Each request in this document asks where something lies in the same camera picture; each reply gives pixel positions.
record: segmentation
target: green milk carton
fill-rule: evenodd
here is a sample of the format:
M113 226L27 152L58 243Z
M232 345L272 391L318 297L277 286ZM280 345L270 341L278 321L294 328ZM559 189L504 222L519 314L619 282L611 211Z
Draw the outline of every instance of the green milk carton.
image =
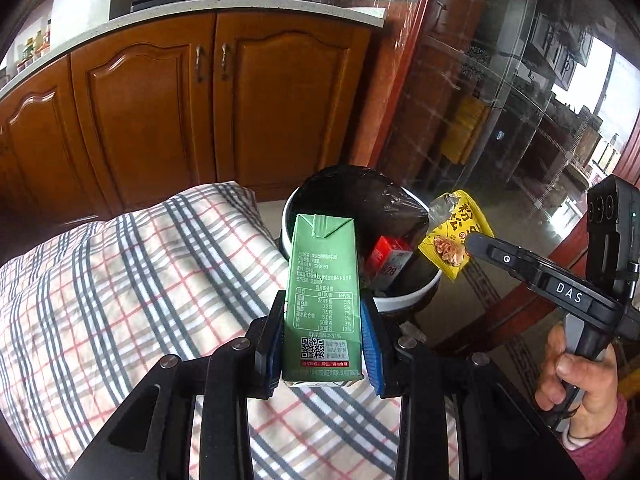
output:
M343 386L363 378L353 219L296 217L287 283L282 378Z

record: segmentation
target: white speckled countertop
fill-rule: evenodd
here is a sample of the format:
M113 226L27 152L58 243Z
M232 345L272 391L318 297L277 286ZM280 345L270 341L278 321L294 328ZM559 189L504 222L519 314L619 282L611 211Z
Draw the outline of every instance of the white speckled countertop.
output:
M118 30L119 28L128 27L135 23L147 22L163 16L171 16L172 14L183 14L185 12L197 12L203 10L227 10L227 9L273 9L273 10L293 10L300 12L310 12L312 14L320 14L330 16L350 22L362 23L370 27L382 27L385 22L385 9L362 7L362 8L344 8L335 7L316 2L304 2L302 0L189 0L186 2L176 2L174 4L165 4L150 9L138 10L130 14L125 14L114 20L102 23L97 27L91 28L78 36L71 38L65 43L52 48L48 54L37 59L16 77L11 79L0 89L0 99L8 94L12 89L18 86L22 81L27 79L34 72L46 66L53 60L59 58L63 54L75 49L80 44L91 41L99 36Z

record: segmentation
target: carton top flap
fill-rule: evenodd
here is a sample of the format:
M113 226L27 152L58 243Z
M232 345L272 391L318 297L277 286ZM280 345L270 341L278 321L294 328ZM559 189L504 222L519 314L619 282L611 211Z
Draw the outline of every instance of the carton top flap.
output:
M311 226L311 235L314 238L327 238L343 225L353 222L352 218L340 218L337 216L300 214L298 217Z

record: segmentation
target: red box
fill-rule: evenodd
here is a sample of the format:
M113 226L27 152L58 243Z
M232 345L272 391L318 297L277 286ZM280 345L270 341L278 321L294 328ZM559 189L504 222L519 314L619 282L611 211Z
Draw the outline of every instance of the red box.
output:
M367 273L372 276L369 288L387 290L413 253L411 247L402 240L381 236L365 264Z

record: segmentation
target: wooden cabinet panel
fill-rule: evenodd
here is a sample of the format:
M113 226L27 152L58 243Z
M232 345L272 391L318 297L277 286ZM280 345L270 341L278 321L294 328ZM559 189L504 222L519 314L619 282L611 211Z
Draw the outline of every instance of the wooden cabinet panel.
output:
M213 14L138 25L71 55L76 105L114 213L214 182Z
M59 224L110 216L82 142L68 56L2 99L0 150L10 210Z
M369 35L365 27L306 14L220 14L218 179L275 200L338 162Z

